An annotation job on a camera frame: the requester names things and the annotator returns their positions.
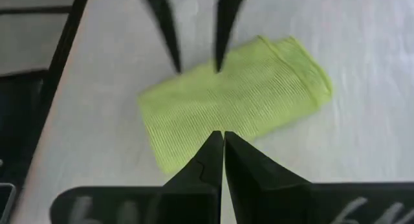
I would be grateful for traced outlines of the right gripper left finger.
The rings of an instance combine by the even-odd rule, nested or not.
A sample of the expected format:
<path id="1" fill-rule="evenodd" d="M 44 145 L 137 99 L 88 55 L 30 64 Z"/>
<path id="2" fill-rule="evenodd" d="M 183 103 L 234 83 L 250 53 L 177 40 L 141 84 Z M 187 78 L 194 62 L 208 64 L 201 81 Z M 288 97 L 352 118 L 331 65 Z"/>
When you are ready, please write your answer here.
<path id="1" fill-rule="evenodd" d="M 162 186 L 80 186 L 50 207 L 52 224 L 219 224 L 223 136 L 214 131 Z"/>

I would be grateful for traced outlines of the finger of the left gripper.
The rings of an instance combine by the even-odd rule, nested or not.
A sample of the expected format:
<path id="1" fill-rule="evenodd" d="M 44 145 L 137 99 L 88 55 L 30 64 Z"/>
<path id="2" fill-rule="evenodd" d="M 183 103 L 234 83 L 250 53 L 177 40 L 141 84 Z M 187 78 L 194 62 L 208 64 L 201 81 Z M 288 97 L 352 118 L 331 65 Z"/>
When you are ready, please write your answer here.
<path id="1" fill-rule="evenodd" d="M 175 31 L 173 10 L 169 0 L 146 0 L 151 9 L 164 43 L 168 49 L 176 73 L 182 72 L 180 50 Z"/>
<path id="2" fill-rule="evenodd" d="M 232 27 L 243 0 L 217 0 L 216 31 L 215 31 L 215 69 L 222 69 L 224 57 Z"/>

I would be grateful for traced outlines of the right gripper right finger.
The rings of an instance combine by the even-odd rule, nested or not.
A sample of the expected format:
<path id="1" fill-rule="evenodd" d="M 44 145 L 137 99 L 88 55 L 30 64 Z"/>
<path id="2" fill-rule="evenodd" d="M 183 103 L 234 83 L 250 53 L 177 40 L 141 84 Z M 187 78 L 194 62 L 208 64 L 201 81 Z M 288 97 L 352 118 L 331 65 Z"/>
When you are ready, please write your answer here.
<path id="1" fill-rule="evenodd" d="M 234 132 L 224 147 L 237 224 L 414 224 L 414 183 L 312 183 Z"/>

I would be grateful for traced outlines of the lime green microfiber towel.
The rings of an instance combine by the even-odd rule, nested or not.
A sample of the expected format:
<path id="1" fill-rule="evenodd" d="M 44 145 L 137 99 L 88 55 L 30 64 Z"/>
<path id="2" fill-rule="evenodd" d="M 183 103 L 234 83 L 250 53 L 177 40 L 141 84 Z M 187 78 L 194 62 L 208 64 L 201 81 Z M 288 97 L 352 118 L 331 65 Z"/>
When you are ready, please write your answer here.
<path id="1" fill-rule="evenodd" d="M 317 112 L 332 82 L 302 44 L 257 36 L 232 49 L 221 72 L 207 62 L 138 96 L 160 169 L 179 171 L 213 131 L 251 141 Z"/>

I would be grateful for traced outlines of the black metal table frame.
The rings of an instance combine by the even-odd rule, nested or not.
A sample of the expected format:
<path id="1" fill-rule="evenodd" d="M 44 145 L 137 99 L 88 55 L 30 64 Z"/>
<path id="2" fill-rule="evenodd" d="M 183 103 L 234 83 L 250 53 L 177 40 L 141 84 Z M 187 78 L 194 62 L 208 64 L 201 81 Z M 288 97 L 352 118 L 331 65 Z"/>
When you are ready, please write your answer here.
<path id="1" fill-rule="evenodd" d="M 0 0 L 0 188 L 24 183 L 87 0 Z"/>

